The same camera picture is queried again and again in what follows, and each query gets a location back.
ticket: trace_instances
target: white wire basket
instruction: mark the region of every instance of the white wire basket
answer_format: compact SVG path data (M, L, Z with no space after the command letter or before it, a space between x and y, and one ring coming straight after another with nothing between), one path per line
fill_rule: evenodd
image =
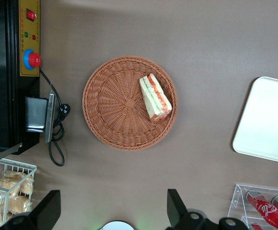
M28 178L32 177L34 178L34 173L37 170L37 166L27 163L22 163L18 161L13 161L9 159L1 159L0 160L0 174L2 175L5 171L15 171L15 172L22 172L27 174L23 179L21 179L17 184L15 184L11 189L4 189L0 188L0 204L2 205L2 221L3 224L6 222L7 219L7 213L8 213L8 203L9 203L9 196L10 194L19 186L22 185L22 183ZM19 193L21 196L26 196L31 200L32 194L22 194Z

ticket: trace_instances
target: emergency stop button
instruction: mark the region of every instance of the emergency stop button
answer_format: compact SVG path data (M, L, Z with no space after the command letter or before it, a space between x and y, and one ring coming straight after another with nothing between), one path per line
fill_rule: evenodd
M24 65L27 69L33 70L41 65L41 58L38 53L35 53L32 49L27 49L23 56Z
M34 12L29 9L26 9L26 18L29 19L30 21L34 21L35 19Z

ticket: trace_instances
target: control panel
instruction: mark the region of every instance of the control panel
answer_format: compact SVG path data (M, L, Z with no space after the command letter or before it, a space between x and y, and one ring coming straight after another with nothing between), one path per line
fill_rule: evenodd
M40 1L19 0L20 76L39 77Z

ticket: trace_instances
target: yellow label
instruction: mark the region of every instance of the yellow label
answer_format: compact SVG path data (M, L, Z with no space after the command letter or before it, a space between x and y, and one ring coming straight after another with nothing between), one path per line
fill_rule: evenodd
M39 77L39 68L28 69L24 53L31 49L40 54L40 1L19 0L20 20L20 76Z

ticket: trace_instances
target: black machine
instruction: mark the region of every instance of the black machine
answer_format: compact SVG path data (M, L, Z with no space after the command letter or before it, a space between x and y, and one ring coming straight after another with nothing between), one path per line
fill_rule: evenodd
M20 154L39 143L39 133L25 129L25 97L40 92L39 6L0 0L0 152L22 143Z

